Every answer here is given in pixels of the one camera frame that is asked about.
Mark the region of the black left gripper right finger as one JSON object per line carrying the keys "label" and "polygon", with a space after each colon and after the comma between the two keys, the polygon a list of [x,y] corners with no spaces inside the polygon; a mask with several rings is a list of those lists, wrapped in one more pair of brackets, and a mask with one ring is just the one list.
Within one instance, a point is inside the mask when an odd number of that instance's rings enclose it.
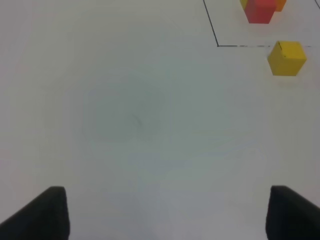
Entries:
{"label": "black left gripper right finger", "polygon": [[284,185],[273,185],[266,214],[269,240],[319,240],[320,208]]}

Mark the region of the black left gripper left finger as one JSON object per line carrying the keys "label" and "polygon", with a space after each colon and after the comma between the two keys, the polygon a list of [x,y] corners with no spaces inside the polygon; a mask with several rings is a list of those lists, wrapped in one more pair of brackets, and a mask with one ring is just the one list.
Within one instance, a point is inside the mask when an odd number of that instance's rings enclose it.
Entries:
{"label": "black left gripper left finger", "polygon": [[49,187],[0,224],[2,240],[67,240],[70,232],[63,186]]}

